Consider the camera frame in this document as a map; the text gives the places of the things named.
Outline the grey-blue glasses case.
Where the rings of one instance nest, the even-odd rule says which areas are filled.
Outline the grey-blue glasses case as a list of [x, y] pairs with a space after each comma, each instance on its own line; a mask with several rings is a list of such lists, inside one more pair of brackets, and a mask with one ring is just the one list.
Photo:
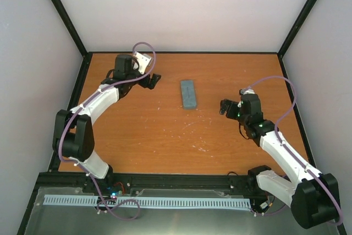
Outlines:
[[180, 82], [182, 104], [185, 110], [195, 110], [197, 108], [196, 93], [193, 80], [182, 80]]

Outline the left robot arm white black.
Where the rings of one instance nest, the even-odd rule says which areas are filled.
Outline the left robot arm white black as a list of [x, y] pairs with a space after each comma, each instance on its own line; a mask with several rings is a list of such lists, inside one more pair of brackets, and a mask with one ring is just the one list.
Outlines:
[[81, 167], [95, 177], [95, 186], [102, 192], [114, 187], [111, 166], [94, 150], [93, 124], [113, 104], [124, 98], [134, 85], [154, 89], [161, 76], [151, 74], [155, 59], [147, 54], [119, 54], [114, 68], [97, 90], [81, 104], [56, 114], [53, 149], [60, 159]]

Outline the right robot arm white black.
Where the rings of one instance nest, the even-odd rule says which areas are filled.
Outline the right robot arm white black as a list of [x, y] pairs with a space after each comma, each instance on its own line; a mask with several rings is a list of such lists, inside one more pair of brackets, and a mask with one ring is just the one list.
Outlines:
[[286, 141], [277, 126], [264, 118], [257, 94], [243, 92], [239, 102], [223, 99], [219, 112], [238, 121], [245, 136], [267, 152], [283, 170], [285, 177], [258, 167], [254, 182], [285, 203], [302, 228], [325, 222], [338, 223], [342, 219], [337, 179], [309, 164]]

